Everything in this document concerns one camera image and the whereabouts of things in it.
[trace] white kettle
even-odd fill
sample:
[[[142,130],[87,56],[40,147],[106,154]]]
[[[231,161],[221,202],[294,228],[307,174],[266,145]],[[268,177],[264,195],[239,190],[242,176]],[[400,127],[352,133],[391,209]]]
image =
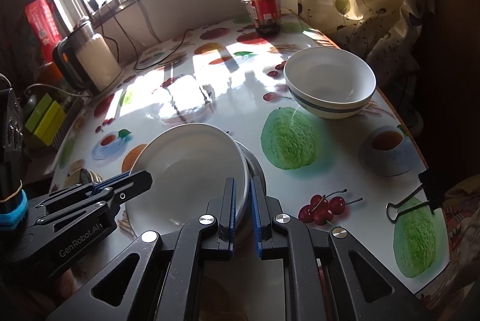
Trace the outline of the white kettle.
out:
[[[93,31],[90,21],[57,44],[53,61],[74,90],[87,91],[93,97],[122,78],[122,69],[103,37]]]

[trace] kettle handle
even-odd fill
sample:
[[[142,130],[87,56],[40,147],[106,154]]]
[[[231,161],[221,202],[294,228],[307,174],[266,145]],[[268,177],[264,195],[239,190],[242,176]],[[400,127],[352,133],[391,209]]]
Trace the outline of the kettle handle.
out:
[[[63,54],[67,55],[69,62],[63,59]],[[76,91],[85,91],[93,86],[93,82],[88,76],[82,64],[78,61],[75,52],[68,43],[68,38],[61,40],[53,50],[53,61],[59,68],[67,83]]]

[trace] red jar label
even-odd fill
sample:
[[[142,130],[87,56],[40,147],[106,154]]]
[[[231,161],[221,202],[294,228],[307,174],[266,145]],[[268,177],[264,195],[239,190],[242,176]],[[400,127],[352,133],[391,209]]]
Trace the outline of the red jar label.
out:
[[[260,22],[272,19],[274,21],[277,20],[278,11],[275,0],[255,0],[251,2],[251,6],[253,7],[254,15],[256,15],[255,18]]]

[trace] bowl rim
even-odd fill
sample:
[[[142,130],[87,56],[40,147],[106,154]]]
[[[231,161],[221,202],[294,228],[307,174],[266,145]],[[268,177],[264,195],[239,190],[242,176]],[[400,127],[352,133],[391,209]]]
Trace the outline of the bowl rim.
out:
[[[162,137],[165,133],[173,130],[173,129],[177,129],[177,128],[185,128],[187,126],[189,127],[192,127],[192,125],[195,125],[196,127],[198,127],[199,125],[201,125],[202,127],[207,127],[207,128],[211,128],[211,129],[216,129],[217,131],[221,132],[222,134],[224,134],[225,136],[227,136],[234,144],[238,154],[240,155],[241,157],[241,160],[242,160],[242,164],[243,164],[243,174],[244,174],[244,182],[245,182],[245,185],[244,185],[244,188],[243,188],[243,197],[242,197],[242,202],[241,202],[241,205],[239,206],[238,208],[238,213],[236,214],[236,225],[240,223],[240,221],[242,220],[242,218],[244,217],[245,213],[246,213],[246,210],[247,210],[247,205],[248,205],[248,196],[250,194],[250,173],[249,173],[249,170],[248,170],[248,166],[247,166],[247,160],[245,158],[245,154],[243,153],[242,149],[240,148],[240,146],[237,144],[237,142],[232,138],[232,136],[230,136],[228,133],[226,133],[224,130],[218,128],[217,126],[214,126],[214,125],[210,125],[208,123],[201,123],[201,122],[192,122],[192,123],[185,123],[185,124],[181,124],[181,125],[177,125],[177,126],[174,126],[173,128],[170,128],[168,130],[165,130],[164,132],[160,133],[157,137],[155,137],[152,141],[150,141],[147,146],[142,150],[142,152],[138,155],[138,157],[135,159],[135,162],[133,164],[133,166],[131,167],[131,170],[130,170],[130,175],[132,173],[135,173],[137,171],[139,171],[139,169],[136,169],[135,166],[137,164],[137,161],[138,159],[142,156],[143,152],[145,152],[145,150],[152,144],[155,143],[155,141],[157,139],[160,139],[160,137]],[[128,204],[129,204],[130,201],[127,201],[125,203],[125,211],[127,212],[127,215],[128,215]],[[136,234],[136,235],[141,235],[138,234],[136,231],[135,231],[135,228],[133,226],[133,224],[130,222],[130,225],[131,225],[131,228],[133,230],[133,232]]]
[[[368,70],[370,71],[371,75],[373,76],[373,80],[375,82],[374,86],[373,86],[373,90],[371,91],[370,94],[368,94],[366,97],[360,99],[360,100],[357,100],[357,101],[354,101],[354,102],[331,102],[331,101],[327,101],[327,100],[324,100],[324,99],[320,99],[320,98],[316,98],[316,97],[312,97],[311,95],[308,95],[307,93],[303,92],[301,89],[299,89],[297,86],[295,86],[294,84],[292,84],[292,82],[290,81],[289,77],[288,77],[288,69],[289,68],[289,61],[297,54],[301,53],[301,52],[324,52],[324,51],[328,51],[328,52],[331,52],[331,51],[335,51],[335,52],[345,52],[347,54],[349,54],[349,57],[353,56],[353,58],[361,61],[367,68]],[[366,104],[370,98],[373,96],[373,94],[375,93],[375,90],[377,89],[377,78],[375,76],[375,73],[373,72],[373,70],[371,69],[370,65],[368,65],[365,61],[363,61],[360,57],[358,57],[356,54],[353,54],[347,50],[343,50],[343,49],[339,49],[339,48],[332,48],[332,47],[325,47],[325,46],[312,46],[312,47],[307,47],[305,49],[302,49],[302,50],[299,50],[298,52],[295,52],[294,54],[292,54],[292,56],[287,60],[286,64],[285,64],[285,67],[284,67],[284,70],[283,70],[283,74],[285,76],[285,82],[287,84],[287,86],[289,86],[291,89],[293,89],[294,91],[296,91],[296,94],[299,95],[299,96],[303,96],[304,99],[308,100],[309,102],[311,103],[318,103],[318,104],[323,104],[323,105],[329,105],[329,106],[332,106],[332,108],[356,108],[356,107],[359,107],[359,106],[362,106],[364,104]]]

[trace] white plate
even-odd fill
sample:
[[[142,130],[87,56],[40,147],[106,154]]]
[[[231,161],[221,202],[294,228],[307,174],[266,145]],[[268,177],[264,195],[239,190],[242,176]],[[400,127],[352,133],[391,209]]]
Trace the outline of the white plate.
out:
[[[237,217],[248,196],[248,168],[236,142],[224,131],[202,123],[179,125],[156,137],[142,151],[130,173],[152,174],[152,188],[126,203],[136,235],[179,230],[205,214],[208,202],[221,197],[225,179],[237,184]]]

